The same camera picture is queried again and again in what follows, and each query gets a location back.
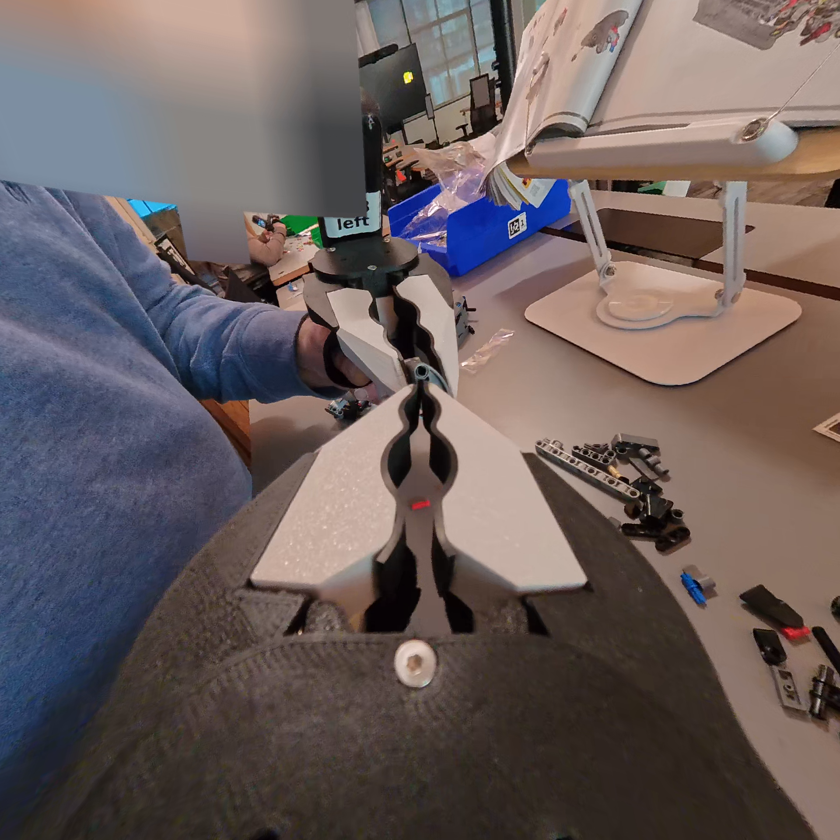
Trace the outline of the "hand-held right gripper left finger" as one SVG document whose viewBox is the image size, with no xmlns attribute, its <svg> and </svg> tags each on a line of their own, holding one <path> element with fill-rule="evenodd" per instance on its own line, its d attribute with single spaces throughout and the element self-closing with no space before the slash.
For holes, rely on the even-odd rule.
<svg viewBox="0 0 840 840">
<path fill-rule="evenodd" d="M 407 630 L 421 591 L 399 489 L 422 387 L 409 385 L 322 446 L 250 574 L 256 588 L 340 606 L 369 632 Z"/>
</svg>

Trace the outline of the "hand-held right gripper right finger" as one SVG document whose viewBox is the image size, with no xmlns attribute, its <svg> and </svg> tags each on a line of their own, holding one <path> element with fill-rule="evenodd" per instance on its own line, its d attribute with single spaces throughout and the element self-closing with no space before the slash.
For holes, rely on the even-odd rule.
<svg viewBox="0 0 840 840">
<path fill-rule="evenodd" d="M 422 419 L 440 484 L 431 560 L 449 629 L 474 632 L 496 606 L 586 587 L 520 448 L 434 384 L 422 387 Z"/>
</svg>

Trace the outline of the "partly built lego car model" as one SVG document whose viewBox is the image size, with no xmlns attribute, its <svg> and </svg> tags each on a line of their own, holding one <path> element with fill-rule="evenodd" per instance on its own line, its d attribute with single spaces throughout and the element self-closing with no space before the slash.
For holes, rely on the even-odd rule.
<svg viewBox="0 0 840 840">
<path fill-rule="evenodd" d="M 464 345 L 470 335 L 475 333 L 469 322 L 470 314 L 475 311 L 474 308 L 469 307 L 466 296 L 455 297 L 455 333 L 458 349 Z M 367 385 L 346 392 L 341 398 L 331 401 L 325 410 L 336 420 L 350 424 L 372 410 L 378 401 L 375 387 Z"/>
</svg>

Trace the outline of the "black lego panel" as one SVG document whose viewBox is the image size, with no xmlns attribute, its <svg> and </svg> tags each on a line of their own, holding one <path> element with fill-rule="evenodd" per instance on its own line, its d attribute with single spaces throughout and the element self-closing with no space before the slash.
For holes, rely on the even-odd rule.
<svg viewBox="0 0 840 840">
<path fill-rule="evenodd" d="M 639 493 L 638 498 L 625 504 L 625 514 L 645 525 L 664 527 L 670 521 L 674 502 L 663 495 L 660 485 L 646 478 L 638 478 L 630 484 Z"/>
</svg>

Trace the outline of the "scattered black lego pieces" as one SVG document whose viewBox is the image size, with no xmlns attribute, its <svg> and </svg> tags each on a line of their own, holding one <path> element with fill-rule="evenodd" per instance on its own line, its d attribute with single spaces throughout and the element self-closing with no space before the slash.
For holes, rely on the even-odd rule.
<svg viewBox="0 0 840 840">
<path fill-rule="evenodd" d="M 753 641 L 767 665 L 783 709 L 825 722 L 839 713 L 839 649 L 822 626 L 809 626 L 787 602 L 766 586 L 757 584 L 739 595 L 748 612 L 764 622 L 752 630 Z M 817 666 L 808 690 L 798 687 L 784 643 L 814 642 L 824 657 Z"/>
</svg>

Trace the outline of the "lego instruction manual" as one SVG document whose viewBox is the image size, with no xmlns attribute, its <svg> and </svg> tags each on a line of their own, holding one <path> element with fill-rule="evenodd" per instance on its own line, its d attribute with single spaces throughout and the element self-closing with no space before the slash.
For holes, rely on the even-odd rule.
<svg viewBox="0 0 840 840">
<path fill-rule="evenodd" d="M 524 29 L 481 191 L 533 165 L 761 165 L 838 126 L 838 2 L 544 2 Z"/>
</svg>

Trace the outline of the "person's left hand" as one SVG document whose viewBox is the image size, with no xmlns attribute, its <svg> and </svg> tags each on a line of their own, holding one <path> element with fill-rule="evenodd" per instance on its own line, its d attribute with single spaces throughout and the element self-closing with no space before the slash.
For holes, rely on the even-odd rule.
<svg viewBox="0 0 840 840">
<path fill-rule="evenodd" d="M 324 399 L 373 385 L 370 376 L 343 352 L 331 330 L 309 316 L 300 322 L 296 354 L 299 379 Z"/>
</svg>

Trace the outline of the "small empty clear bag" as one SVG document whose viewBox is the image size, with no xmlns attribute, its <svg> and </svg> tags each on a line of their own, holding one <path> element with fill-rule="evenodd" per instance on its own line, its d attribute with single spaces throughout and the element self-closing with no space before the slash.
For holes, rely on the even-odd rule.
<svg viewBox="0 0 840 840">
<path fill-rule="evenodd" d="M 490 339 L 480 346 L 470 357 L 460 363 L 462 373 L 474 375 L 492 361 L 509 344 L 515 332 L 511 329 L 499 329 Z"/>
</svg>

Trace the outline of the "blue plastic bin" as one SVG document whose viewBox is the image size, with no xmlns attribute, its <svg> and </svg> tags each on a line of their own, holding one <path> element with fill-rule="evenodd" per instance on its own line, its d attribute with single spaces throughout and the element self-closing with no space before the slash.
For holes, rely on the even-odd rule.
<svg viewBox="0 0 840 840">
<path fill-rule="evenodd" d="M 393 236 L 413 243 L 452 277 L 469 273 L 571 210 L 564 181 L 553 182 L 539 206 L 524 203 L 517 211 L 485 197 L 448 209 L 442 194 L 439 184 L 429 186 L 393 205 L 388 219 Z"/>
</svg>

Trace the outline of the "pile of clear plastic bags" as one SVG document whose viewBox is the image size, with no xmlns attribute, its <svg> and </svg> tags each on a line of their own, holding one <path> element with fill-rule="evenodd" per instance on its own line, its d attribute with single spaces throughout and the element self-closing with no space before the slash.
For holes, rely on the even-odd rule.
<svg viewBox="0 0 840 840">
<path fill-rule="evenodd" d="M 436 184 L 389 209 L 391 234 L 418 245 L 446 246 L 448 224 L 486 201 L 481 183 L 496 145 L 491 131 L 439 150 L 419 150 L 417 164 Z"/>
</svg>

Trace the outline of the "black monitor screen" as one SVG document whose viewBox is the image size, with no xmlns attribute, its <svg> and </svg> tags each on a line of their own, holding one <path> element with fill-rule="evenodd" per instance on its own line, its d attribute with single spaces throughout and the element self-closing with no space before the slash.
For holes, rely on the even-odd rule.
<svg viewBox="0 0 840 840">
<path fill-rule="evenodd" d="M 417 46 L 387 45 L 359 58 L 360 84 L 379 107 L 383 130 L 400 132 L 426 110 L 426 87 Z"/>
</svg>

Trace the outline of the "black office chair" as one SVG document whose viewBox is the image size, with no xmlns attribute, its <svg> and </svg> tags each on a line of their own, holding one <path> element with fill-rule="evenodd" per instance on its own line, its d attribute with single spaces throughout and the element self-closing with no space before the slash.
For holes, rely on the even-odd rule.
<svg viewBox="0 0 840 840">
<path fill-rule="evenodd" d="M 470 79 L 468 140 L 480 137 L 497 125 L 496 86 L 487 73 Z"/>
</svg>

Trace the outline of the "white book stand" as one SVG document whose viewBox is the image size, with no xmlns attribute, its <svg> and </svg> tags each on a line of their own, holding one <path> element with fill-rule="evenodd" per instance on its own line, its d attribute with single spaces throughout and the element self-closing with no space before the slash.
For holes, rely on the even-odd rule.
<svg viewBox="0 0 840 840">
<path fill-rule="evenodd" d="M 536 142 L 511 168 L 568 182 L 595 267 L 532 303 L 526 319 L 646 382 L 702 380 L 802 315 L 792 299 L 745 287 L 748 183 L 834 175 L 838 141 L 837 127 L 796 131 L 756 118 Z M 722 281 L 615 262 L 588 184 L 615 176 L 722 182 Z"/>
</svg>

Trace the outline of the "person's blue sweater torso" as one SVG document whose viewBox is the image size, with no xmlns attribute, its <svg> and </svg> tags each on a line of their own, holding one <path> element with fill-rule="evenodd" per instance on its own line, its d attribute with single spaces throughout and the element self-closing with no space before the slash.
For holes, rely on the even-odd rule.
<svg viewBox="0 0 840 840">
<path fill-rule="evenodd" d="M 251 483 L 131 291 L 125 272 L 152 253 L 110 203 L 2 182 L 1 221 L 11 838 L 162 592 Z"/>
</svg>

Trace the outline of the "black steel column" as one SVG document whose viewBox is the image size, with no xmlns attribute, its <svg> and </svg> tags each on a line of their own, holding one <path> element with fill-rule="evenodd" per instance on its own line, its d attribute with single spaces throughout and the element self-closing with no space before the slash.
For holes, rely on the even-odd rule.
<svg viewBox="0 0 840 840">
<path fill-rule="evenodd" d="M 517 38 L 512 1 L 489 1 L 501 110 L 506 113 L 517 68 Z"/>
</svg>

